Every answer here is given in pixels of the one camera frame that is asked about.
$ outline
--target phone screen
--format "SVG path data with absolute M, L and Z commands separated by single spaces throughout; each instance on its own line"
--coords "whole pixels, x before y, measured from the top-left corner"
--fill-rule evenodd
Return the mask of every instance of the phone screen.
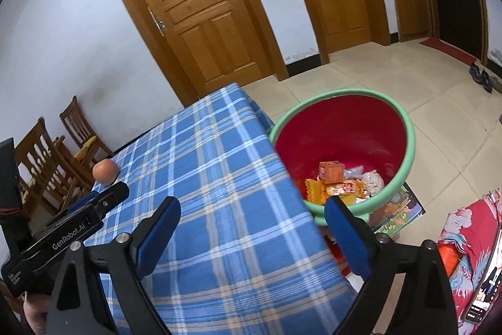
M 466 321 L 480 323 L 499 294 L 502 282 L 502 225 L 491 253 L 490 262 L 486 265 L 483 279 L 474 293 L 473 300 L 464 315 Z

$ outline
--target bucket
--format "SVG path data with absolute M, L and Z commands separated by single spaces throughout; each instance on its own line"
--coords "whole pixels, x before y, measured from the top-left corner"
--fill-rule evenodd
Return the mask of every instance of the bucket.
M 330 91 L 300 103 L 273 127 L 270 141 L 300 189 L 305 179 L 317 177 L 319 162 L 338 160 L 346 169 L 363 165 L 365 172 L 376 169 L 385 187 L 348 206 L 365 221 L 383 211 L 415 158 L 415 133 L 405 110 L 387 95 L 367 89 Z M 315 223 L 327 226 L 324 206 L 304 202 Z

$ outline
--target screw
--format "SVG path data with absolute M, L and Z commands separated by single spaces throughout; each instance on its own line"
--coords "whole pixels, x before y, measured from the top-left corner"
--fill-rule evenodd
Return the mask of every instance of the screw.
M 425 240 L 424 241 L 424 245 L 426 248 L 428 248 L 429 250 L 434 250 L 436 248 L 436 243 L 433 242 L 432 240 Z
M 70 250 L 72 251 L 77 251 L 80 247 L 82 246 L 82 243 L 79 242 L 79 241 L 74 241 L 71 245 L 70 245 Z
M 129 240 L 129 233 L 120 233 L 115 240 L 117 240 L 119 243 L 125 243 L 127 240 Z
M 391 241 L 391 238 L 389 236 L 387 236 L 385 233 L 378 233 L 376 235 L 376 240 L 379 243 L 385 244 L 385 243 L 388 243 L 389 241 Z

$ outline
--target orange box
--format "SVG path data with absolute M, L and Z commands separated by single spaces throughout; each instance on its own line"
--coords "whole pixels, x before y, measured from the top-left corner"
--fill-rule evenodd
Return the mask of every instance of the orange box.
M 326 185 L 343 182 L 345 166 L 337 160 L 319 162 L 319 179 Z

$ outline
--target egg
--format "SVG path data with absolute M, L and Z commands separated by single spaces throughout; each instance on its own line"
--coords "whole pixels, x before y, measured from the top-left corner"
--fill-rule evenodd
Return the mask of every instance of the egg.
M 117 179 L 120 169 L 111 159 L 103 159 L 92 168 L 92 176 L 96 182 L 104 186 L 111 185 Z

